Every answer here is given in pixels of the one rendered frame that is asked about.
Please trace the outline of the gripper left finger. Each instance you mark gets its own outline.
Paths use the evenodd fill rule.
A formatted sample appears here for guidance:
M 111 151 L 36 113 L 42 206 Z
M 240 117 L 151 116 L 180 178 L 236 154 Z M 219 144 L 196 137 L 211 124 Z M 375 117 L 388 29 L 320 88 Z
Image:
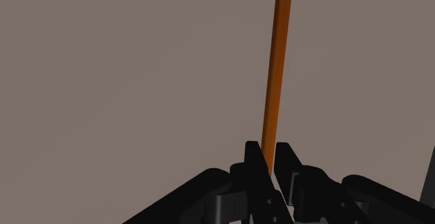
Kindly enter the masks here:
M 258 142 L 230 171 L 208 168 L 123 224 L 293 224 Z

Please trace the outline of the orange wooden stick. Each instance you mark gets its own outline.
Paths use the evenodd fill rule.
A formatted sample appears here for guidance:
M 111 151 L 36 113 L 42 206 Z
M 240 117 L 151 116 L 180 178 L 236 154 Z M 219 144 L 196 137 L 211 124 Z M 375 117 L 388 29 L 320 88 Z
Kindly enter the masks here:
M 269 174 L 273 171 L 290 11 L 291 0 L 275 0 L 264 121 L 261 135 L 261 151 Z

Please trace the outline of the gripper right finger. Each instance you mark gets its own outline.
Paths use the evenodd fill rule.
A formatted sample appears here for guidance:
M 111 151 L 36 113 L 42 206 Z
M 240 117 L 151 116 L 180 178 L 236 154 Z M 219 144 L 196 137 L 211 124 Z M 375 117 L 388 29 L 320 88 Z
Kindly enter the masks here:
M 435 224 L 435 208 L 357 174 L 334 181 L 287 142 L 276 144 L 274 173 L 299 223 Z

